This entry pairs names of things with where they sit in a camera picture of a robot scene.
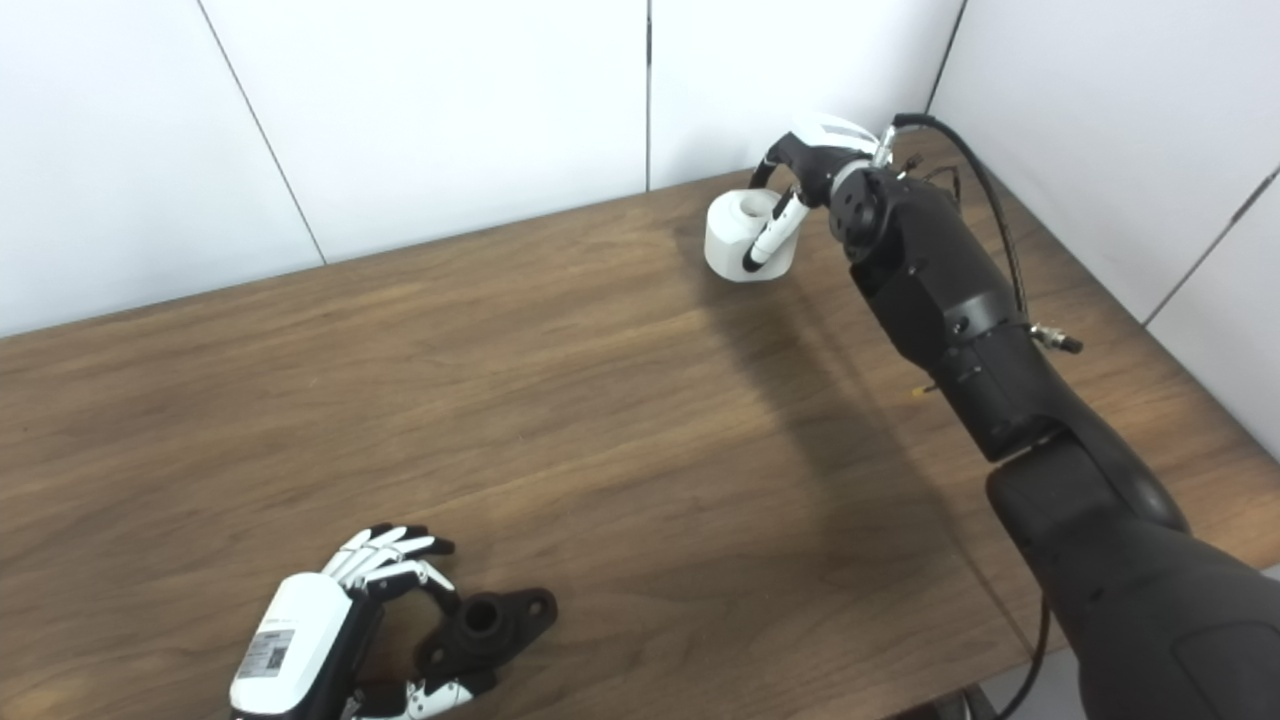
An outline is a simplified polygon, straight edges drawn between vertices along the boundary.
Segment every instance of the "wooden table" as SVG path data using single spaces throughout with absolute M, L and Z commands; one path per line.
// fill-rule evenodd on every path
M 457 541 L 467 592 L 559 597 L 460 719 L 872 719 L 1023 661 L 1037 592 L 987 465 L 826 214 L 781 281 L 705 268 L 744 182 L 0 341 L 0 716 L 224 716 L 276 583 L 379 520 Z M 1202 537 L 1280 561 L 1274 462 L 1012 210 L 1034 315 L 1089 346 L 1064 374 Z M 392 606 L 372 671 L 434 621 Z

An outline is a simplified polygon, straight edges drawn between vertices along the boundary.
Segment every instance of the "robot finger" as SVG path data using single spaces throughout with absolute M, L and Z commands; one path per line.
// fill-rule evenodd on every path
M 787 190 L 773 208 L 764 227 L 760 228 L 755 242 L 748 247 L 742 256 L 742 269 L 754 273 L 763 268 L 769 258 L 782 247 L 782 243 L 800 228 L 800 223 L 808 214 L 809 206 L 805 204 L 804 195 L 796 187 Z
M 355 587 L 365 591 L 370 598 L 379 602 L 396 600 L 420 587 L 435 600 L 445 615 L 457 612 L 461 605 L 458 591 L 453 583 L 426 560 L 406 560 L 378 568 L 358 578 Z
M 387 530 L 392 529 L 392 527 L 393 525 L 390 523 L 379 523 L 371 528 L 365 528 L 364 530 L 360 530 L 358 533 L 351 536 L 351 539 L 342 543 L 342 547 L 338 548 L 338 552 L 333 553 L 333 557 L 330 557 L 329 561 L 325 562 L 324 569 L 321 569 L 320 573 L 332 577 L 333 573 L 338 568 L 340 568 L 342 564 L 346 562 L 348 557 L 352 556 L 352 553 L 355 553 L 357 550 L 361 548 L 361 546 L 372 539 L 374 536 L 380 536 Z
M 361 575 L 384 565 L 429 555 L 438 546 L 440 547 L 439 555 L 447 555 L 453 551 L 452 542 L 434 536 L 401 539 L 366 555 L 358 565 L 344 565 L 342 574 L 337 575 L 335 579 L 342 587 L 351 588 L 360 580 Z
M 333 578 L 337 578 L 340 582 L 340 579 L 344 575 L 349 574 L 356 568 L 365 568 L 366 566 L 366 561 L 369 560 L 369 557 L 371 555 L 374 555 L 379 550 L 381 550 L 381 548 L 392 544 L 393 542 L 403 538 L 406 532 L 408 532 L 408 528 L 406 528 L 404 525 L 397 525 L 397 527 L 390 528 L 389 530 L 385 530 L 385 532 L 381 532 L 381 533 L 378 533 L 378 534 L 374 534 L 374 536 L 369 537 L 365 542 L 360 543 L 360 547 L 352 550 L 342 560 L 342 562 L 335 564 L 325 574 L 326 575 L 332 575 Z
M 746 187 L 756 190 L 769 184 L 769 178 L 773 176 L 773 170 L 777 169 L 781 160 L 782 159 L 778 156 L 778 142 L 774 142 L 764 154 L 764 159 L 760 160 L 760 164 L 755 167 L 755 170 L 751 173 L 751 179 L 746 183 Z

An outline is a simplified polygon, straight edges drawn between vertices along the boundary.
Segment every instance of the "robotic hand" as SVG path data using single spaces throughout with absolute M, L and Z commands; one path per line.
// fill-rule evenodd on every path
M 532 589 L 463 602 L 424 559 L 453 550 L 425 527 L 383 523 L 356 533 L 319 573 L 285 578 L 232 682 L 232 717 L 421 720 L 492 689 L 494 669 L 556 621 L 556 601 Z M 356 687 L 383 603 L 419 588 L 444 616 L 417 651 L 422 678 Z
M 829 205 L 832 188 L 855 169 L 868 167 L 881 149 L 874 135 L 847 120 L 818 113 L 796 117 L 791 132 L 765 152 L 748 187 L 764 187 L 780 164 L 791 169 L 797 183 L 773 208 L 742 258 L 742 268 L 750 273 L 763 268 L 809 210 Z M 883 152 L 888 158 L 888 151 Z

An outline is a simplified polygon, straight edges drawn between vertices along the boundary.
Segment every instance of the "white robotic hand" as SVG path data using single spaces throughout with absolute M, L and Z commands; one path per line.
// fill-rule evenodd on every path
M 754 273 L 764 266 L 782 243 L 800 227 L 809 210 L 831 205 L 833 188 L 858 168 L 882 167 L 891 160 L 892 133 L 884 140 L 832 115 L 805 113 L 792 119 L 786 133 L 764 154 L 751 174 L 749 188 L 762 188 L 778 165 L 796 177 L 773 208 L 755 242 L 742 258 L 742 269 Z
M 453 543 L 421 525 L 389 523 L 356 533 L 319 573 L 280 583 L 230 687 L 236 720 L 419 720 L 493 687 L 492 678 L 355 687 L 356 671 L 383 616 L 381 603 L 422 588 L 445 616 L 461 600 L 425 555 Z

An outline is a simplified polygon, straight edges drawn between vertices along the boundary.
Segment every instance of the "cable connector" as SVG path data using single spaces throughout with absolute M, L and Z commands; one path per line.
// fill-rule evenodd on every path
M 920 163 L 923 161 L 924 161 L 924 155 L 920 155 L 919 152 L 908 158 L 906 163 L 902 163 L 902 169 L 897 172 L 897 179 L 902 179 L 906 176 L 911 174 L 911 170 L 919 168 Z
M 897 137 L 897 128 L 888 126 L 884 128 L 884 135 L 881 136 L 881 143 L 876 147 L 876 154 L 872 155 L 872 167 L 883 168 L 888 165 L 890 158 L 893 156 L 893 140 Z
M 1071 355 L 1079 355 L 1084 350 L 1084 343 L 1066 334 L 1060 328 L 1036 324 L 1030 327 L 1032 337 L 1050 350 L 1061 350 Z

